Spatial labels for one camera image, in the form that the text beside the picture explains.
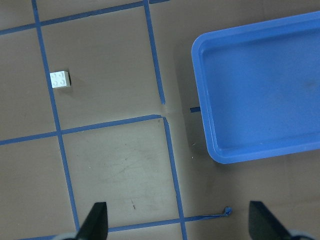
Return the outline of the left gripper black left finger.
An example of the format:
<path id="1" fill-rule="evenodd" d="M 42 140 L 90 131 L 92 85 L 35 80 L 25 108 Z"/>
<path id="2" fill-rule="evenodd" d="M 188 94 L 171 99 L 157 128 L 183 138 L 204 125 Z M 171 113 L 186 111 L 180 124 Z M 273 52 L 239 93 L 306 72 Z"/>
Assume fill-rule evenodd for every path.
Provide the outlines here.
<path id="1" fill-rule="evenodd" d="M 108 237 L 108 209 L 106 202 L 96 202 L 77 232 L 76 240 L 106 240 Z"/>

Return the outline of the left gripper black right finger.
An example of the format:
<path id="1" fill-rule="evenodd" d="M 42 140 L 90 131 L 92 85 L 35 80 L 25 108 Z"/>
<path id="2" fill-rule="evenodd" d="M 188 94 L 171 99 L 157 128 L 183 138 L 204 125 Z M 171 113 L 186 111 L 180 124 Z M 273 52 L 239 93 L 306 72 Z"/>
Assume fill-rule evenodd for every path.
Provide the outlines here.
<path id="1" fill-rule="evenodd" d="M 248 232 L 252 240 L 290 240 L 289 231 L 262 201 L 250 201 Z"/>

